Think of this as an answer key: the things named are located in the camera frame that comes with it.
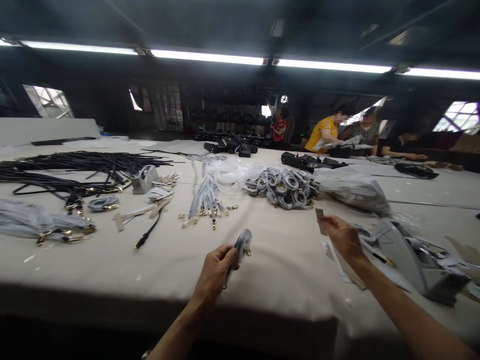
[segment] black cable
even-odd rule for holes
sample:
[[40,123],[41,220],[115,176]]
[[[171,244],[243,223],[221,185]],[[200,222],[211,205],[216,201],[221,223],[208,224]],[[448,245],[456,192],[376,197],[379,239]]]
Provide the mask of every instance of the black cable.
[[[13,191],[14,195],[51,193],[66,201],[65,208],[71,214],[72,209],[81,211],[82,198],[117,193],[128,188],[132,184],[129,180],[136,177],[144,166],[172,166],[172,163],[172,160],[164,160],[162,156],[143,156],[128,152],[60,152],[0,162],[0,183],[22,184]],[[107,177],[103,182],[79,182],[28,172],[38,170],[94,172],[85,180],[98,173],[106,174]],[[37,186],[43,190],[21,192],[29,186]]]
[[140,240],[138,240],[136,242],[135,247],[133,248],[134,250],[139,250],[145,244],[145,242],[147,241],[147,239],[150,236],[150,233],[152,232],[153,229],[155,229],[155,226],[159,222],[161,212],[162,212],[162,210],[160,209],[158,211],[158,217],[156,218],[155,223],[151,226],[151,228],[146,233],[143,234],[143,236],[140,238]]

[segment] person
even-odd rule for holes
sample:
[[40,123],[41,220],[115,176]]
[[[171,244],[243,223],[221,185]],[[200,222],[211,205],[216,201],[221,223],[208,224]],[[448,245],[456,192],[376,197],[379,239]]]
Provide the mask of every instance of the person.
[[328,150],[320,148],[315,151],[313,148],[322,139],[325,143],[337,142],[339,136],[339,124],[344,123],[350,116],[349,109],[346,105],[337,107],[334,111],[334,115],[324,118],[319,121],[313,128],[310,138],[305,144],[305,149],[318,154],[325,154]]
[[237,249],[232,244],[222,245],[206,255],[190,301],[153,350],[145,353],[143,359],[178,360],[187,357],[201,323],[215,308],[227,271],[236,258]]
[[282,106],[277,113],[268,99],[266,100],[266,103],[268,104],[271,114],[275,117],[275,122],[270,124],[270,129],[273,131],[273,146],[279,145],[284,140],[284,134],[287,128],[287,118],[289,117],[290,112],[285,106]]
[[338,137],[340,140],[348,140],[357,135],[363,137],[362,144],[373,146],[371,155],[377,155],[380,136],[380,106],[370,107],[360,121],[348,125]]
[[[357,230],[351,224],[336,216],[319,217],[317,222],[390,317],[415,358],[479,359],[370,262],[362,250]],[[206,255],[190,301],[143,359],[179,360],[187,357],[201,323],[215,307],[227,270],[236,256],[237,250],[231,244],[222,245]]]
[[337,216],[321,217],[317,222],[371,291],[416,359],[479,359],[370,262],[351,224]]
[[427,155],[405,152],[409,146],[407,142],[417,141],[418,139],[419,137],[416,133],[402,131],[400,136],[394,136],[385,140],[381,147],[380,154],[381,156],[389,156],[392,158],[426,160],[428,159]]

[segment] black hair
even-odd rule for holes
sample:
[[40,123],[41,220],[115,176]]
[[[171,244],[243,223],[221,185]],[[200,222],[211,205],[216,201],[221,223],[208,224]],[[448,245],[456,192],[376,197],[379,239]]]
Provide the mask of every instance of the black hair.
[[343,115],[347,115],[347,116],[352,116],[352,112],[350,111],[350,107],[348,105],[338,105],[334,110],[333,110],[333,113],[334,114],[338,114],[339,112],[341,112]]
[[398,135],[403,134],[412,134],[412,124],[408,123],[408,121],[397,120],[395,124],[395,133]]
[[372,106],[367,111],[365,111],[365,114],[363,116],[366,118],[373,114],[375,114],[376,120],[379,121],[380,116],[382,115],[382,108],[380,106]]
[[280,109],[280,117],[282,119],[286,119],[289,117],[289,115],[290,111],[285,106],[282,106],[282,108]]

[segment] table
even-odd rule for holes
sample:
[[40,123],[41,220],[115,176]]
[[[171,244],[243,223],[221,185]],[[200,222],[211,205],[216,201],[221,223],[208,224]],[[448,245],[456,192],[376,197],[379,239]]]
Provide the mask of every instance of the table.
[[[0,153],[0,160],[76,150],[142,152],[139,146],[128,144],[100,149],[24,147]],[[244,160],[281,166],[281,153],[259,149]],[[168,157],[185,163],[161,166],[158,173],[166,175],[174,170],[181,179],[168,212],[162,214],[147,243],[136,254],[133,247],[152,220],[147,216],[135,218],[120,233],[112,221],[116,212],[128,214],[146,205],[144,196],[132,195],[130,189],[118,195],[118,210],[91,215],[98,231],[80,244],[47,243],[36,247],[32,239],[0,235],[1,313],[96,327],[164,331],[190,298],[206,253],[233,242],[239,231],[249,228],[253,233],[252,256],[231,277],[217,309],[202,327],[201,338],[296,358],[339,358],[361,352],[383,357],[384,350],[399,357],[406,354],[400,334],[372,294],[339,277],[335,263],[321,245],[326,237],[320,234],[313,210],[285,211],[273,208],[263,198],[221,194],[224,204],[236,204],[238,210],[219,219],[215,231],[206,218],[182,229],[178,215],[192,200],[194,172],[182,156]],[[372,165],[363,159],[346,160],[350,161],[359,166],[387,166]],[[200,177],[200,163],[195,165]],[[435,180],[376,179],[390,200],[433,198],[448,204],[480,204],[480,195],[475,191],[480,175],[440,171]],[[87,173],[58,176],[80,180]],[[63,203],[56,197],[13,196],[11,192],[17,187],[0,184],[1,197],[24,199],[42,204],[51,213],[62,213]],[[449,194],[437,199],[441,192]],[[370,226],[377,221],[373,215],[330,198],[315,203],[326,214],[349,222]],[[421,219],[421,235],[453,254],[455,250],[445,235],[479,247],[476,234],[480,232],[480,221],[475,218],[478,210],[405,203],[391,206],[395,212]],[[409,296],[478,349],[480,303],[459,295],[456,307],[450,308],[416,292]]]

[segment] yellow shirt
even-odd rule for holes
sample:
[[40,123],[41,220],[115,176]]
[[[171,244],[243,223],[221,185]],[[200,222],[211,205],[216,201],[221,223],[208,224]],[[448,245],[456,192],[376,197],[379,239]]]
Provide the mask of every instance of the yellow shirt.
[[339,137],[339,127],[334,123],[334,118],[332,116],[326,117],[323,120],[319,121],[317,125],[313,128],[308,142],[305,144],[305,149],[319,154],[325,154],[328,150],[320,148],[318,151],[314,151],[313,148],[322,138],[322,130],[328,129],[331,134],[338,138]]

